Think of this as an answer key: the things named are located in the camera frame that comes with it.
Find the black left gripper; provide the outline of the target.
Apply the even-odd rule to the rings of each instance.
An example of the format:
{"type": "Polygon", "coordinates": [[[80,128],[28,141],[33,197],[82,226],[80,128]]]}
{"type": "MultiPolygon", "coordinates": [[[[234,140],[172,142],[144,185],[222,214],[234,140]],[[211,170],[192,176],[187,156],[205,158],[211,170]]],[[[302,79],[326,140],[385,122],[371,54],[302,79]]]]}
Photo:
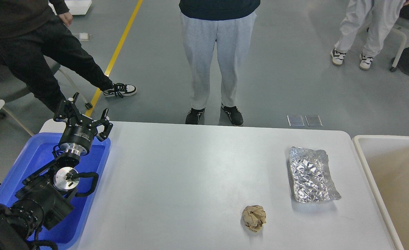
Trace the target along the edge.
{"type": "Polygon", "coordinates": [[[113,124],[110,122],[109,109],[104,109],[99,120],[92,120],[90,117],[82,117],[76,107],[76,100],[79,92],[76,92],[72,98],[62,100],[54,113],[53,120],[56,122],[65,122],[65,130],[58,143],[60,149],[64,152],[74,151],[79,156],[87,155],[92,147],[93,139],[104,141],[109,137],[113,124]]]}

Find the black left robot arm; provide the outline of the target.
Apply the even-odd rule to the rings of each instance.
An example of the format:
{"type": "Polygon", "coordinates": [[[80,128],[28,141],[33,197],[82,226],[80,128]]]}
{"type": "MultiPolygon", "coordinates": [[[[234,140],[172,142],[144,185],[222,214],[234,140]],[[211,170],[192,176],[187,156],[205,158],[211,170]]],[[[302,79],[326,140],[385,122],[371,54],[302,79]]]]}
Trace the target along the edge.
{"type": "Polygon", "coordinates": [[[76,107],[79,93],[60,102],[54,114],[65,130],[53,149],[54,159],[22,181],[17,201],[10,207],[0,204],[0,250],[57,250],[54,241],[39,239],[43,228],[50,230],[74,209],[71,200],[95,192],[97,172],[78,172],[76,166],[88,155],[94,139],[104,141],[114,126],[104,109],[99,120],[83,115],[76,107]]]}

